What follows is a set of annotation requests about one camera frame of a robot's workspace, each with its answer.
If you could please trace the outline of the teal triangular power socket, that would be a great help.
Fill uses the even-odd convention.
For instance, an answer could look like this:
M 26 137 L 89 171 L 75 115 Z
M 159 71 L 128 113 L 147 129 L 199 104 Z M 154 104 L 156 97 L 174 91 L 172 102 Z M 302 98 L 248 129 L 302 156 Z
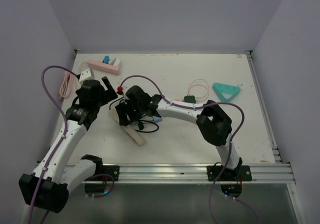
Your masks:
M 239 86 L 215 82 L 212 89 L 222 102 L 231 102 L 241 91 Z

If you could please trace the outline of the blue white plug adapter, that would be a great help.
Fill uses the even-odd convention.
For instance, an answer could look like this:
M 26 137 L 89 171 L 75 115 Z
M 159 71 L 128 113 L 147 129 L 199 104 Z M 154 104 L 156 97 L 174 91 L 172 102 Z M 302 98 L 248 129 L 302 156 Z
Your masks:
M 105 63 L 105 64 L 108 64 L 109 61 L 110 61 L 110 57 L 108 55 L 106 55 L 102 62 Z

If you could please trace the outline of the light blue plug adapter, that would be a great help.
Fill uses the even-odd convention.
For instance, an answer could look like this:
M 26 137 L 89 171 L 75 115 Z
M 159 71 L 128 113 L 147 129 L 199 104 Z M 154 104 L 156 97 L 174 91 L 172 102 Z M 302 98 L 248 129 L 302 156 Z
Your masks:
M 153 121 L 154 123 L 159 123 L 159 122 L 162 121 L 162 118 L 161 118 L 161 117 L 158 117 L 158 116 L 153 116 L 153 117 L 152 117 L 152 121 Z

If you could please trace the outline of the pink power strip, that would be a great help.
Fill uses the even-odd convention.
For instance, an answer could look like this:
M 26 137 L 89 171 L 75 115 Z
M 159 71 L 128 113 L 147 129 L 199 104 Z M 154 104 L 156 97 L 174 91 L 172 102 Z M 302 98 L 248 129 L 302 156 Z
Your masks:
M 121 73 L 120 68 L 118 66 L 114 66 L 114 65 L 96 61 L 96 60 L 88 60 L 86 63 L 88 67 L 91 69 L 110 73 L 113 75 L 120 75 Z

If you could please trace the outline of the dark green cube socket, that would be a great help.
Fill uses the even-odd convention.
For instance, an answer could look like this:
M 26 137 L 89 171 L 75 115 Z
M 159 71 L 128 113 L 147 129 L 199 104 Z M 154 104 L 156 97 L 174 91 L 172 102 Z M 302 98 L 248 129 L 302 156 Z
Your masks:
M 196 98 L 195 98 L 194 95 L 186 95 L 186 96 L 184 96 L 183 101 L 185 103 L 190 103 L 190 104 L 196 104 L 197 103 Z

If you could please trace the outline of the beige power strip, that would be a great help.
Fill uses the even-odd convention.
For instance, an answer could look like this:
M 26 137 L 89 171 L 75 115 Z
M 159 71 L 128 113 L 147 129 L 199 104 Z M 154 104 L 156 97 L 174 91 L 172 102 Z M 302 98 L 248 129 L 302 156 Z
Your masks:
M 115 108 L 109 111 L 110 116 L 120 125 L 120 118 Z M 130 125 L 121 125 L 122 129 L 136 142 L 139 146 L 144 146 L 147 141 Z

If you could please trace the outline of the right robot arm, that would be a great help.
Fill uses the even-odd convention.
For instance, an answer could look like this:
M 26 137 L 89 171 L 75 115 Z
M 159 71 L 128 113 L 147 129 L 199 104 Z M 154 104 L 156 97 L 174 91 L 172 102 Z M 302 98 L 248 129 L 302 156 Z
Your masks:
M 209 100 L 205 104 L 167 100 L 161 94 L 150 96 L 137 85 L 124 94 L 115 106 L 118 123 L 126 127 L 142 117 L 173 118 L 195 124 L 204 140 L 215 146 L 223 166 L 223 176 L 235 180 L 241 174 L 242 159 L 233 147 L 232 120 L 219 106 Z

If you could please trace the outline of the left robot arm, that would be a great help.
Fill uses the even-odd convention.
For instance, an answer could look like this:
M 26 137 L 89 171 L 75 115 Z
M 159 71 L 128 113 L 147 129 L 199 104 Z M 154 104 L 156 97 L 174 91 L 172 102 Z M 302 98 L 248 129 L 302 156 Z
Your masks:
M 70 170 L 65 168 L 76 146 L 97 119 L 100 108 L 117 96 L 107 77 L 83 82 L 47 154 L 31 174 L 23 174 L 18 181 L 27 205 L 59 213 L 70 193 L 83 181 L 89 178 L 96 181 L 106 174 L 102 159 L 89 154 Z

